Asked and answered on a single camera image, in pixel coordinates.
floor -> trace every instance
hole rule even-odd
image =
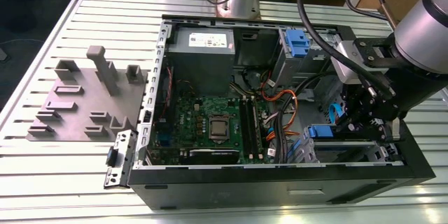
[[[0,25],[0,49],[8,55],[8,58],[0,61],[0,110],[20,82],[21,76],[28,69],[68,2],[69,0],[33,0],[26,3],[5,3],[5,0],[0,0],[1,8],[18,8],[20,13],[26,14],[25,21],[32,23],[32,18],[36,18],[34,27],[24,32],[10,31]],[[0,24],[8,23],[8,20],[8,18],[0,15]]]

aluminum extrusion table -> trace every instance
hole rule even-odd
[[[264,20],[300,22],[293,4],[261,2]],[[306,6],[312,22],[349,25],[358,37],[389,26],[340,7]],[[0,114],[0,220],[48,223],[441,223],[448,221],[448,106],[440,92],[406,122],[437,178],[354,204],[152,211],[130,190],[104,190],[112,143],[29,142],[26,130],[57,77],[60,59],[93,67],[89,45],[117,69],[152,69],[161,14],[213,16],[204,0],[72,0]]]

